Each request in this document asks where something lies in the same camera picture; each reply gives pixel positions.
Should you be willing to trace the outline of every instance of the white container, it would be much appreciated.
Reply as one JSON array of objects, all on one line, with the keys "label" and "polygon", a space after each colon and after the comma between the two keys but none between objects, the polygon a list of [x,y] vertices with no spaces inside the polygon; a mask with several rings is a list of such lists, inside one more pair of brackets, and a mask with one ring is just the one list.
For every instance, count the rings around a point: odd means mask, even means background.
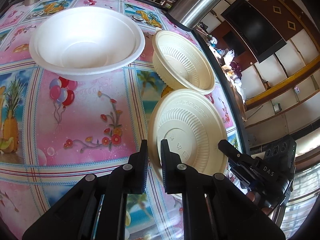
[{"label": "white container", "polygon": [[189,88],[203,95],[214,89],[213,69],[201,51],[180,34],[159,31],[152,39],[153,65],[172,89]]},{"label": "white container", "polygon": [[32,34],[29,50],[41,67],[69,80],[89,80],[132,63],[145,38],[129,17],[100,7],[63,10]]},{"label": "white container", "polygon": [[183,163],[198,172],[224,173],[228,158],[218,149],[218,143],[227,139],[227,133],[217,109],[200,93],[190,89],[172,91],[161,98],[151,114],[148,153],[161,183],[162,139],[168,140],[170,151],[179,154]]}]

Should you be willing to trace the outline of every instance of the balloon bunch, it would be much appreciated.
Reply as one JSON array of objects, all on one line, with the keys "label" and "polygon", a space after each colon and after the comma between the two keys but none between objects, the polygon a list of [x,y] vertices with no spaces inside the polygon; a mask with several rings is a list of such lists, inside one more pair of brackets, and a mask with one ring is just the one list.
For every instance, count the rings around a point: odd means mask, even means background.
[{"label": "balloon bunch", "polygon": [[75,100],[75,90],[78,86],[77,81],[72,81],[65,79],[63,77],[55,78],[50,82],[49,96],[53,100],[53,105],[55,107],[55,111],[53,113],[54,118],[57,121],[57,124],[62,121],[62,114],[66,109],[66,106],[72,104]]}]

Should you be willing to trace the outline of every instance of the screw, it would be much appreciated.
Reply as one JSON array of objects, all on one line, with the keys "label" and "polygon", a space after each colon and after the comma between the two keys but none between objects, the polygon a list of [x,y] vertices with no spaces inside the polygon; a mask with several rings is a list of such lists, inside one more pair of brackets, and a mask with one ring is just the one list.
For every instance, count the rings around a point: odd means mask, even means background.
[{"label": "screw", "polygon": [[178,170],[183,171],[187,168],[187,165],[185,165],[184,163],[180,163],[177,165],[177,168],[178,168]]},{"label": "screw", "polygon": [[85,176],[86,181],[93,181],[95,179],[95,176],[93,174],[88,174]]},{"label": "screw", "polygon": [[216,174],[214,175],[214,177],[215,177],[216,179],[218,179],[218,180],[223,180],[223,179],[224,179],[224,175],[223,175],[222,173],[216,173]]},{"label": "screw", "polygon": [[129,170],[132,169],[132,165],[127,163],[127,164],[123,165],[122,168],[123,168],[125,171],[129,171]]}]

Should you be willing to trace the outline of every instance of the plastic bag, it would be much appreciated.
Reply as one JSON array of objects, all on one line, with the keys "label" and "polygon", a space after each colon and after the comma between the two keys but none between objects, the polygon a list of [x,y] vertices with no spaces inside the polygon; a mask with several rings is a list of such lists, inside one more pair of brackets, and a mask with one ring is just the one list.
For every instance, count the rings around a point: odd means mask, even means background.
[{"label": "plastic bag", "polygon": [[229,50],[228,53],[223,56],[224,63],[227,66],[230,66],[230,63],[231,63],[231,61],[233,60],[234,57],[235,57],[235,51],[234,50]]}]

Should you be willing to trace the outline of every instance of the floral tablecloth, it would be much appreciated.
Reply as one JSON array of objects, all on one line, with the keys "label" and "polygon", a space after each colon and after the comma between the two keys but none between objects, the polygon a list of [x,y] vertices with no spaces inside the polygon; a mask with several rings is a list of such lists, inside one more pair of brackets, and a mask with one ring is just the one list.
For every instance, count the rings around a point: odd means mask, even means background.
[{"label": "floral tablecloth", "polygon": [[[36,65],[28,50],[32,32],[50,15],[79,6],[111,8],[136,21],[146,39],[140,57],[88,82],[65,80]],[[166,87],[152,65],[156,27],[201,49],[161,10],[135,0],[18,3],[0,19],[0,216],[18,239],[84,175],[109,174],[147,138],[151,112]],[[228,140],[241,150],[217,78],[207,98],[218,109]],[[151,168],[146,193],[129,195],[127,210],[129,239],[183,237],[182,203],[164,192]]]}]

